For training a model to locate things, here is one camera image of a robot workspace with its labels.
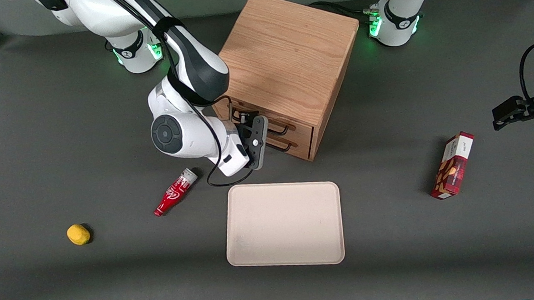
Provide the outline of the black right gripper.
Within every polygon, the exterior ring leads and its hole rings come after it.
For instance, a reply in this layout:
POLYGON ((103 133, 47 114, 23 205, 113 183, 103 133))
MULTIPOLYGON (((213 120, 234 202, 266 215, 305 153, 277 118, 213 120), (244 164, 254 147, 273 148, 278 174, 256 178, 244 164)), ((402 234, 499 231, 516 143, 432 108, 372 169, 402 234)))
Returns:
POLYGON ((252 116, 251 112, 241 111, 237 124, 240 141, 250 159, 246 168, 260 170, 267 145, 268 119, 264 116, 252 116))

